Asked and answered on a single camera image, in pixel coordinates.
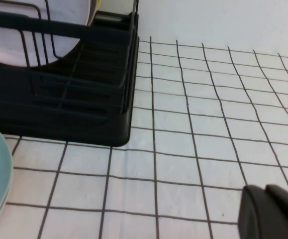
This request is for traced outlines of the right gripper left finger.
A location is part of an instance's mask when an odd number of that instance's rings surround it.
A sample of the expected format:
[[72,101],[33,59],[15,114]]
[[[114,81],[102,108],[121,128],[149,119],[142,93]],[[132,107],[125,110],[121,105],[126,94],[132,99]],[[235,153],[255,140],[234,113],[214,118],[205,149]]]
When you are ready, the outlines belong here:
[[254,185],[243,188],[238,217],[242,239],[288,239],[288,221],[265,190]]

